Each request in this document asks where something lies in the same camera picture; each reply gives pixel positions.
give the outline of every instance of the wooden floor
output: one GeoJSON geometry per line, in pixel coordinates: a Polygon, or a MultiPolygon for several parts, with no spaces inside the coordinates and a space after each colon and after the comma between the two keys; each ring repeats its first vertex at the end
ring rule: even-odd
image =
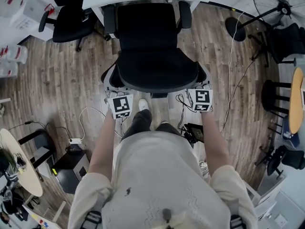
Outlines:
{"type": "MultiPolygon", "coordinates": [[[[224,124],[228,102],[231,37],[225,30],[224,21],[229,16],[238,17],[239,14],[212,5],[200,4],[193,13],[192,28],[183,30],[178,40],[179,47],[188,57],[205,65],[211,72],[214,115],[220,129],[224,124]]],[[[248,19],[247,16],[241,17],[242,22],[248,19]]],[[[263,29],[264,26],[259,22],[246,27],[248,34],[263,29]]],[[[92,106],[105,113],[105,93],[100,76],[116,60],[119,44],[117,40],[105,42],[99,36],[91,35],[84,41],[81,52],[74,51],[75,42],[57,44],[30,38],[25,45],[29,49],[29,58],[21,70],[23,72],[17,79],[7,79],[1,84],[1,97],[12,98],[11,102],[5,104],[3,122],[6,128],[29,120],[50,123],[48,131],[55,141],[57,158],[60,158],[68,145],[68,136],[64,129],[55,129],[55,126],[67,127],[73,137],[82,137],[83,132],[78,123],[81,110],[92,106]]],[[[258,46],[249,39],[234,42],[230,68],[231,92],[257,49],[258,46]]],[[[267,144],[267,127],[272,118],[261,106],[261,89],[265,80],[278,80],[277,65],[272,63],[267,69],[264,65],[265,60],[262,56],[247,71],[231,103],[231,111],[224,129],[224,137],[233,157],[234,167],[253,187],[258,186],[264,172],[264,168],[254,167],[254,161],[260,153],[259,146],[267,144]]],[[[168,99],[149,100],[154,116],[153,127],[162,120],[169,120],[172,125],[177,126],[181,118],[182,105],[175,100],[176,94],[170,94],[168,99]]],[[[83,113],[81,120],[86,132],[84,148],[90,157],[103,117],[95,110],[88,109],[83,113]]],[[[124,131],[131,120],[129,118],[123,123],[124,131]]],[[[186,110],[184,123],[187,122],[200,124],[199,114],[186,110]]],[[[31,124],[17,127],[11,132],[19,139],[39,127],[37,124],[31,124]]],[[[119,122],[116,130],[121,133],[119,122]]],[[[120,137],[116,135],[115,142],[118,143],[119,140],[120,137]]],[[[27,143],[23,148],[25,153],[32,157],[34,145],[27,143]]],[[[36,206],[35,210],[43,214],[50,207],[51,210],[46,216],[52,218],[61,202],[66,200],[68,205],[58,221],[66,228],[73,196],[63,192],[55,177],[45,178],[43,190],[41,205],[36,206]]]]}

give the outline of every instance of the fan stand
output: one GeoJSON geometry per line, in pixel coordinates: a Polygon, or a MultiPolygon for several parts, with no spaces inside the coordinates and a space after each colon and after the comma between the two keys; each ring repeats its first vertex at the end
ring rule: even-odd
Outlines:
{"type": "Polygon", "coordinates": [[[228,31],[228,33],[230,34],[230,36],[232,38],[234,38],[234,40],[238,41],[238,42],[242,42],[246,39],[246,31],[244,29],[244,27],[248,24],[251,24],[254,21],[259,20],[260,18],[267,16],[268,14],[271,14],[273,12],[281,12],[282,15],[290,15],[291,14],[291,5],[286,1],[286,0],[281,0],[277,7],[270,9],[268,11],[266,11],[265,13],[262,13],[261,15],[247,21],[244,24],[241,24],[240,22],[238,22],[238,20],[234,17],[230,17],[228,19],[225,20],[225,27],[228,31]]]}

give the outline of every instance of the standing fan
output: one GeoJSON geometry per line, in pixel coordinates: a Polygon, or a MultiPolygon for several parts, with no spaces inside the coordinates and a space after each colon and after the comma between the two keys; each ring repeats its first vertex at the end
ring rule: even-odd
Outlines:
{"type": "Polygon", "coordinates": [[[225,21],[225,27],[230,36],[241,42],[246,38],[244,27],[260,18],[266,23],[284,28],[292,23],[299,27],[305,25],[305,0],[253,0],[259,16],[247,21],[244,24],[237,23],[237,19],[230,17],[225,21]]]}

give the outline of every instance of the bar stool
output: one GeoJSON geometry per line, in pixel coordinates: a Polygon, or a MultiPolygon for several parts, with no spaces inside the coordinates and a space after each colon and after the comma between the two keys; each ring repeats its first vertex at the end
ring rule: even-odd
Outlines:
{"type": "Polygon", "coordinates": [[[290,83],[273,82],[271,80],[265,81],[262,89],[262,105],[266,111],[277,111],[283,114],[289,114],[288,109],[280,108],[275,105],[276,100],[290,101],[289,97],[279,96],[276,94],[277,87],[291,88],[290,83]]]}

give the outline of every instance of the black office chair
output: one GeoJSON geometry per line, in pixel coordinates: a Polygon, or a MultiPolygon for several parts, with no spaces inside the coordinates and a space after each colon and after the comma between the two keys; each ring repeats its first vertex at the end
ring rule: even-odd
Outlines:
{"type": "Polygon", "coordinates": [[[248,38],[254,39],[255,42],[261,45],[259,53],[252,60],[264,53],[266,67],[269,67],[268,52],[271,53],[277,64],[282,63],[283,59],[291,54],[305,54],[305,34],[302,35],[304,33],[302,31],[304,31],[304,28],[301,30],[296,23],[293,23],[284,29],[272,27],[264,32],[264,35],[262,32],[258,33],[262,38],[261,41],[253,35],[248,35],[248,38]]]}
{"type": "Polygon", "coordinates": [[[282,163],[283,165],[290,166],[294,169],[302,170],[305,168],[304,151],[301,150],[289,150],[286,146],[282,145],[278,147],[275,152],[273,146],[269,147],[268,152],[263,151],[266,156],[260,161],[255,162],[258,166],[261,163],[267,164],[267,175],[272,175],[275,171],[278,173],[278,177],[282,174],[283,170],[280,171],[278,166],[282,163]]]}
{"type": "Polygon", "coordinates": [[[97,17],[91,9],[82,10],[83,0],[54,0],[57,6],[64,6],[56,20],[48,18],[49,11],[45,12],[40,25],[39,32],[44,30],[46,23],[54,25],[53,42],[71,42],[77,41],[76,51],[81,50],[80,44],[83,37],[90,35],[93,32],[98,33],[106,41],[110,36],[104,37],[94,26],[97,17]]]}
{"type": "Polygon", "coordinates": [[[103,7],[105,32],[114,33],[121,46],[119,58],[102,75],[106,91],[130,88],[166,97],[207,79],[207,70],[177,48],[177,34],[192,25],[190,5],[180,1],[179,10],[176,26],[171,4],[120,6],[117,14],[115,6],[103,7]]]}

